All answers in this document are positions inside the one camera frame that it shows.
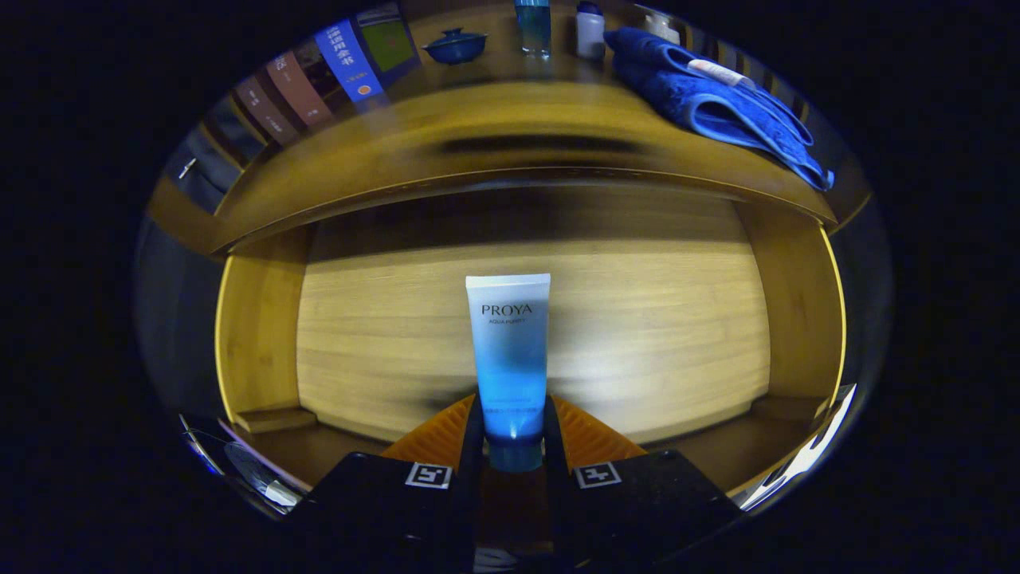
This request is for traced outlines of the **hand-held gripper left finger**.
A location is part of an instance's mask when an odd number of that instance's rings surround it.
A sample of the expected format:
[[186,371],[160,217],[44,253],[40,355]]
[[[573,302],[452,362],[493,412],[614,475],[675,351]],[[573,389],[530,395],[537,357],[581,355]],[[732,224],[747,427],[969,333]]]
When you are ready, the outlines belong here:
[[470,395],[381,454],[347,454],[287,524],[338,571],[469,571],[483,442]]

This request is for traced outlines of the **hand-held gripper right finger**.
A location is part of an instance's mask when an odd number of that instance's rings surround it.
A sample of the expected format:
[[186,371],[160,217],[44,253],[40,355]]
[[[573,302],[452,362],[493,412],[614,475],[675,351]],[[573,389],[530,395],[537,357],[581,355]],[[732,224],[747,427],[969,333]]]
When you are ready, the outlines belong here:
[[543,428],[559,567],[665,567],[746,516],[678,450],[649,453],[560,397]]

